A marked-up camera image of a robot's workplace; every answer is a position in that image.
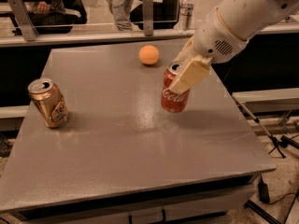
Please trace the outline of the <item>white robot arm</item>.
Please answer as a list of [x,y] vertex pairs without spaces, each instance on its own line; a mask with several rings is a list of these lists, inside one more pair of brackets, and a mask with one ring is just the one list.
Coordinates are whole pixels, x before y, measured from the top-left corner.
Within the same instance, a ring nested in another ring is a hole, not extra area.
[[175,58],[182,67],[170,91],[187,91],[208,75],[210,65],[230,61],[263,28],[282,21],[297,8],[299,0],[222,0]]

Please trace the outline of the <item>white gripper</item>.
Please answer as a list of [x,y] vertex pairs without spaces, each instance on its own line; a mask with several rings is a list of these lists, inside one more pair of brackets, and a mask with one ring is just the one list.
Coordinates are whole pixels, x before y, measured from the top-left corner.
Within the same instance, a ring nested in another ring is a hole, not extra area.
[[188,40],[175,58],[183,68],[171,82],[170,91],[181,94],[189,90],[209,74],[212,58],[213,63],[226,63],[247,44],[246,39],[234,34],[219,10],[215,8],[200,23],[194,36]]

